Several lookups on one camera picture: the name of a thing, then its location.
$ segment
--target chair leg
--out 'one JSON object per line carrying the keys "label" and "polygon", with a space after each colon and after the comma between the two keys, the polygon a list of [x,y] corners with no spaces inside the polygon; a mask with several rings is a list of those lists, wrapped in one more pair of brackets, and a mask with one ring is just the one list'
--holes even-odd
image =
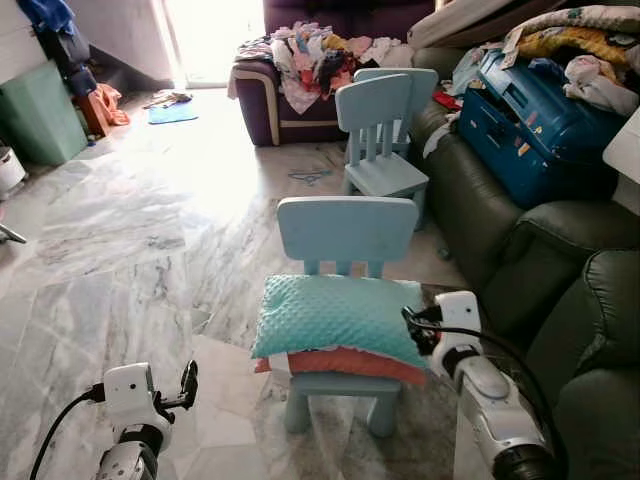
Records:
{"label": "chair leg", "polygon": [[344,195],[353,195],[354,192],[355,186],[353,185],[353,183],[351,183],[351,180],[349,180],[349,176],[345,172],[344,178],[342,179],[342,193]]}
{"label": "chair leg", "polygon": [[421,230],[424,226],[424,197],[426,188],[422,188],[413,194],[413,202],[418,207],[418,221],[415,230]]}
{"label": "chair leg", "polygon": [[387,393],[376,398],[369,415],[367,426],[372,435],[388,437],[396,427],[396,400],[398,393]]}
{"label": "chair leg", "polygon": [[311,425],[309,413],[309,399],[298,393],[294,385],[289,390],[287,408],[284,416],[284,426],[289,433],[304,433]]}

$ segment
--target child's chair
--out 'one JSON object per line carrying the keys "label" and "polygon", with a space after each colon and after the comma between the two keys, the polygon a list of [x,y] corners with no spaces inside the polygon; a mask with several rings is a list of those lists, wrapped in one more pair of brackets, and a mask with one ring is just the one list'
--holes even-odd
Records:
{"label": "child's chair", "polygon": [[[289,198],[278,206],[278,222],[289,258],[304,261],[304,272],[317,275],[321,261],[336,263],[349,275],[354,261],[366,262],[368,276],[380,278],[385,261],[407,252],[418,210],[410,200],[372,197]],[[291,379],[285,426],[301,433],[310,424],[310,395],[375,397],[367,424],[378,437],[395,427],[400,382],[388,378],[334,372],[298,373]]]}
{"label": "child's chair", "polygon": [[[438,84],[438,74],[435,70],[426,68],[362,68],[353,76],[354,82],[362,82],[388,75],[405,74],[411,79],[411,90],[407,102],[407,112],[400,119],[393,122],[393,144],[391,151],[402,158],[407,158],[409,151],[409,125],[415,113],[422,112],[431,101],[433,89]],[[382,147],[382,129],[378,128],[378,152]],[[367,144],[366,130],[362,131],[360,150]]]}
{"label": "child's chair", "polygon": [[[374,197],[412,196],[421,221],[429,178],[392,151],[393,124],[407,116],[411,83],[411,77],[406,74],[353,83],[338,90],[336,106],[338,125],[350,134],[344,193],[351,195],[357,188],[364,195]],[[378,128],[382,132],[379,155]],[[367,143],[362,156],[359,139],[365,129]]]}

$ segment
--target black cable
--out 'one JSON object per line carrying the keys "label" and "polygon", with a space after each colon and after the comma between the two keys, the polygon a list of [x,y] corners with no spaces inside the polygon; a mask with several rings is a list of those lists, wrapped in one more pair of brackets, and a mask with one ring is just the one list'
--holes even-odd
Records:
{"label": "black cable", "polygon": [[[536,393],[536,395],[538,397],[538,400],[541,403],[542,412],[541,412],[541,414],[538,414],[538,416],[549,427],[549,430],[550,430],[550,433],[551,433],[552,442],[553,442],[553,447],[554,447],[553,449],[556,452],[558,463],[560,464],[560,469],[561,469],[562,475],[564,477],[566,477],[567,469],[568,469],[567,452],[566,452],[566,448],[564,446],[564,442],[562,441],[562,438],[560,437],[560,432],[558,431],[558,428],[556,427],[555,421],[553,419],[553,412],[551,410],[551,406],[549,405],[547,397],[544,394],[544,391],[542,390],[542,387],[540,386],[540,383],[538,382],[538,379],[536,378],[536,376],[533,373],[533,371],[531,370],[531,368],[529,368],[529,366],[525,363],[525,361],[522,360],[520,355],[513,348],[511,348],[511,346],[509,344],[507,344],[506,342],[504,342],[504,341],[500,340],[499,338],[496,338],[496,337],[494,337],[492,335],[488,335],[488,334],[482,333],[482,332],[477,332],[475,330],[470,330],[470,329],[467,329],[467,328],[439,327],[439,326],[432,325],[432,324],[425,324],[425,323],[417,322],[414,318],[408,318],[408,321],[415,327],[423,328],[425,330],[431,330],[433,332],[461,333],[463,335],[470,335],[472,337],[476,337],[476,338],[479,338],[481,340],[485,340],[485,341],[495,345],[496,347],[501,349],[503,352],[508,354],[513,360],[515,360],[516,363],[518,364],[518,366],[522,369],[522,371],[525,374],[525,376],[527,377],[527,380],[533,386],[533,389],[535,390],[535,393]],[[531,403],[532,407],[535,410],[539,410],[539,408],[536,406],[535,402],[530,402],[530,403]]]}
{"label": "black cable", "polygon": [[40,464],[42,463],[42,459],[44,458],[44,454],[47,451],[47,447],[49,446],[49,442],[51,438],[53,438],[53,434],[56,432],[56,429],[62,423],[64,417],[71,411],[73,407],[78,405],[80,402],[84,402],[85,400],[93,400],[96,403],[104,402],[104,384],[98,383],[94,385],[91,390],[84,392],[82,395],[72,400],[69,405],[64,407],[64,410],[60,412],[58,418],[55,419],[51,428],[49,428],[49,432],[47,432],[47,436],[44,438],[42,442],[42,446],[40,447],[40,451],[38,452],[38,456],[36,457],[36,461],[33,463],[33,468],[31,469],[31,475],[29,475],[29,480],[36,480],[38,476],[38,470],[40,469]]}

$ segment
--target purple sofa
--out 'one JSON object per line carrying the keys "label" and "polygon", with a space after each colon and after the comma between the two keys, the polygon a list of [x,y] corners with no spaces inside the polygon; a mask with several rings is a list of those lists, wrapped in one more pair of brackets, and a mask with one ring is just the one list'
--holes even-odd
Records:
{"label": "purple sofa", "polygon": [[[331,25],[344,38],[385,36],[406,42],[409,28],[433,10],[433,0],[264,0],[264,23],[267,33],[308,20]],[[278,92],[280,74],[270,63],[237,62],[233,77],[254,145],[346,138],[338,129],[333,96],[299,115]]]}

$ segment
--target blue mat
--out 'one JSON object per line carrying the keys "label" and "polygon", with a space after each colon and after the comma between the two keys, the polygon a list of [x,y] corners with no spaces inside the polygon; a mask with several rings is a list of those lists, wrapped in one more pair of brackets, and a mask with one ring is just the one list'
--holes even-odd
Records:
{"label": "blue mat", "polygon": [[193,108],[193,100],[187,103],[176,103],[170,107],[151,107],[149,109],[149,123],[156,125],[159,123],[184,122],[195,120],[199,115]]}

